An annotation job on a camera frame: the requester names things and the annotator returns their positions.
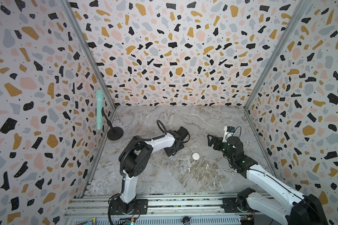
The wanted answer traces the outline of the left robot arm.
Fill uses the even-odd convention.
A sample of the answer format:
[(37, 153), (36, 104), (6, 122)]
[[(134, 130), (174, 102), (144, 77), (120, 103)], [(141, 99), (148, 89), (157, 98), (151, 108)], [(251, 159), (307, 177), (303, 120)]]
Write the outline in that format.
[(135, 221), (141, 214), (146, 214), (148, 200), (137, 200), (137, 182), (149, 162), (151, 155), (159, 150), (165, 150), (167, 156), (174, 156), (184, 148), (184, 144), (190, 140), (190, 134), (184, 127), (179, 130), (167, 130), (164, 124), (156, 121), (162, 135), (153, 138), (134, 136), (119, 157), (122, 176), (121, 190), (109, 198), (108, 220), (111, 225), (115, 222), (113, 215), (132, 216), (119, 220), (120, 225)]

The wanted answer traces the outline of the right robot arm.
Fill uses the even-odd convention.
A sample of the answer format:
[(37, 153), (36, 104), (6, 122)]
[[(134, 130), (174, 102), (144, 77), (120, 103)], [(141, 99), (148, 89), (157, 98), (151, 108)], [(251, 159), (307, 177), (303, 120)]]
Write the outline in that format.
[(237, 194), (236, 208), (241, 212), (259, 211), (282, 225), (326, 225), (328, 221), (320, 200), (287, 186), (244, 153), (239, 137), (207, 135), (208, 146), (220, 151), (229, 165), (244, 178), (264, 189), (268, 199), (252, 188)]

